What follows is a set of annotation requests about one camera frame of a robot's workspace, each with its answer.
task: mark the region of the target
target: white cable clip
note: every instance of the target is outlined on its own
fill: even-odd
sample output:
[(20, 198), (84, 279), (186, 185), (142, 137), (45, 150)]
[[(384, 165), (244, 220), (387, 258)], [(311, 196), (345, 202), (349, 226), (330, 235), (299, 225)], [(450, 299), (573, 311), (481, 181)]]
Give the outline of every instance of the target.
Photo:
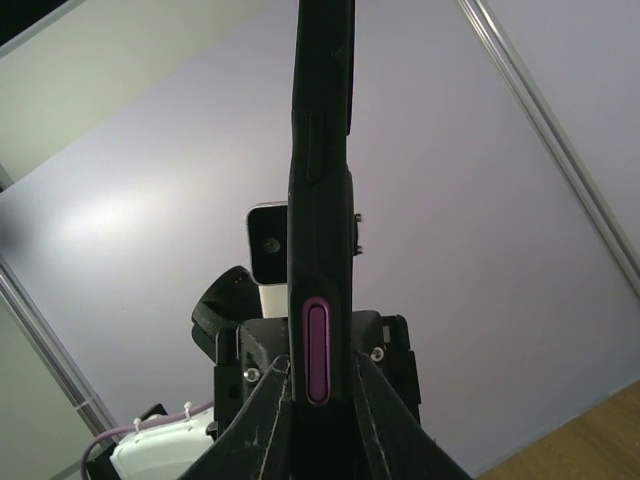
[(184, 418), (186, 418), (187, 420), (191, 420), (191, 412), (189, 410), (191, 410), (191, 407), (193, 407), (193, 404), (191, 402), (187, 402), (184, 404)]

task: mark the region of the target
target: metal bolt head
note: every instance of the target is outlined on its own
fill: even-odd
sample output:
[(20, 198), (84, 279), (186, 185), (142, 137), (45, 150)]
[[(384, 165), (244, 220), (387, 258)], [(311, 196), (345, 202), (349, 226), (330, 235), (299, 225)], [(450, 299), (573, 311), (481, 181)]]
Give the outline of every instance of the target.
[(371, 360), (376, 363), (379, 363), (384, 358), (384, 350), (381, 347), (376, 347), (371, 352)]
[(247, 368), (242, 375), (247, 383), (256, 383), (260, 380), (260, 370), (257, 368)]

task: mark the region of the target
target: silver screw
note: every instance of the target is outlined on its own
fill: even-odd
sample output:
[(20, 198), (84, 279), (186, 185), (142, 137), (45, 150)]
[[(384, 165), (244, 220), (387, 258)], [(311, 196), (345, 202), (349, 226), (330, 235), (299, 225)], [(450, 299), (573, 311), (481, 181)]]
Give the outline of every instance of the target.
[(374, 348), (373, 352), (371, 352), (371, 360), (373, 360), (376, 363), (379, 363), (382, 361), (383, 358), (384, 358), (384, 350), (380, 347)]
[(247, 368), (243, 373), (243, 376), (248, 383), (256, 383), (260, 380), (260, 370), (257, 368)]

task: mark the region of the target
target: gray panel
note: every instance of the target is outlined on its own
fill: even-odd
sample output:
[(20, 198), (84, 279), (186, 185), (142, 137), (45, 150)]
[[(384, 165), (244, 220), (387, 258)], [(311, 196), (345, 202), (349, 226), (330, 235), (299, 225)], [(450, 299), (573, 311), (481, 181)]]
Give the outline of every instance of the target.
[(640, 3), (488, 3), (640, 251)]
[[(189, 314), (286, 198), (281, 0), (0, 196), (1, 253), (129, 421), (211, 394)], [(356, 308), (408, 318), (423, 424), (477, 473), (640, 375), (639, 304), (455, 2), (361, 2)]]

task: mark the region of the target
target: camera lens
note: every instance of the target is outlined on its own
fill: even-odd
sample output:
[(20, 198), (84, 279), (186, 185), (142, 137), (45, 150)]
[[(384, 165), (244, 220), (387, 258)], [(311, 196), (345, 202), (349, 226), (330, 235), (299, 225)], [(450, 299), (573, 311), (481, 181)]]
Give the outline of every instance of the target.
[(273, 237), (267, 238), (262, 244), (262, 247), (267, 253), (278, 253), (278, 250), (280, 250), (280, 242)]

